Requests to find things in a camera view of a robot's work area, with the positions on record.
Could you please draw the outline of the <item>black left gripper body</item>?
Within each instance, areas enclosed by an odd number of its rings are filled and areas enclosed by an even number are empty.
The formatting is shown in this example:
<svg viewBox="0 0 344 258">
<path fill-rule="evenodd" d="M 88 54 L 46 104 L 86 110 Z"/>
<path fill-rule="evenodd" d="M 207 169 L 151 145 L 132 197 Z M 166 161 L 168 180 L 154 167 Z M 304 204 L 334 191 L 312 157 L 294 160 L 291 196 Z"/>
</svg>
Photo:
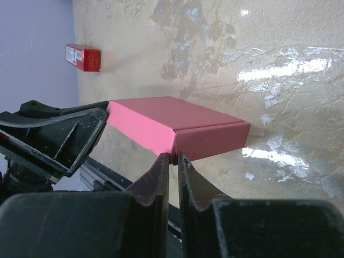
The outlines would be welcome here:
<svg viewBox="0 0 344 258">
<path fill-rule="evenodd" d="M 36 159 L 24 159 L 23 164 L 4 155 L 7 171 L 2 177 L 1 186 L 5 194 L 24 194 L 34 192 L 52 192 L 52 184 L 37 173 L 38 167 L 46 171 L 48 166 Z"/>
</svg>

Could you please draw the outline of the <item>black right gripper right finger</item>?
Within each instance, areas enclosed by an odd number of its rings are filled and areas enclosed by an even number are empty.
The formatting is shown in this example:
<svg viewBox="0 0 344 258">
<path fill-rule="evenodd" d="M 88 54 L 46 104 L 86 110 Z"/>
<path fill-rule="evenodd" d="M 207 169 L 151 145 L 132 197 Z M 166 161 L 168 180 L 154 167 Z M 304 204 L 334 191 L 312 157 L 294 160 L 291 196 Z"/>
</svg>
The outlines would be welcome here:
<svg viewBox="0 0 344 258">
<path fill-rule="evenodd" d="M 181 153 L 184 257 L 343 257 L 343 215 L 307 199 L 234 199 Z"/>
</svg>

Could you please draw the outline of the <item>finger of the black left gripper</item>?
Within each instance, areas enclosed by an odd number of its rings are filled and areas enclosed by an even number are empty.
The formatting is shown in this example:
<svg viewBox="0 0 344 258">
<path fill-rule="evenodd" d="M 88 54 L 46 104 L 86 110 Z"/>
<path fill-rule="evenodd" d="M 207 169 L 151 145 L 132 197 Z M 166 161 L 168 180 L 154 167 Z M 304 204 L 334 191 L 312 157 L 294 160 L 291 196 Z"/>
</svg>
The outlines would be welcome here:
<svg viewBox="0 0 344 258">
<path fill-rule="evenodd" d="M 109 117 L 103 101 L 60 109 L 37 101 L 1 113 L 1 154 L 56 184 L 71 177 L 99 142 Z"/>
</svg>

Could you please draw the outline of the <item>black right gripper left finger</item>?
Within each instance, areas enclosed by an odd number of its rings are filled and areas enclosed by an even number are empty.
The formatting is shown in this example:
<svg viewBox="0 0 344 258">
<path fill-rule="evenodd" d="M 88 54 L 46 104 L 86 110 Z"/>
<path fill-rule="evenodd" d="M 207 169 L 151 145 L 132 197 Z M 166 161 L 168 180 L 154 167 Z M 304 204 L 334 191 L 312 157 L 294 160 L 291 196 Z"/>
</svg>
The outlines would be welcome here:
<svg viewBox="0 0 344 258">
<path fill-rule="evenodd" d="M 131 196 L 24 193 L 1 205 L 1 257 L 120 257 Z"/>
</svg>

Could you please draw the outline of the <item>pink paper box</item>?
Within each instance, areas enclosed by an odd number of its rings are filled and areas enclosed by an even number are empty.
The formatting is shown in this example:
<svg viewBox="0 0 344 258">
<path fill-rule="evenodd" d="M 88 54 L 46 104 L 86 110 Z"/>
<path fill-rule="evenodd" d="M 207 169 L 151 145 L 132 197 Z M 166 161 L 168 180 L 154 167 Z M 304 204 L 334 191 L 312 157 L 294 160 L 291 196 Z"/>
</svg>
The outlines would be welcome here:
<svg viewBox="0 0 344 258">
<path fill-rule="evenodd" d="M 250 123 L 174 97 L 111 100 L 107 123 L 170 163 L 184 153 L 200 160 L 244 148 Z"/>
</svg>

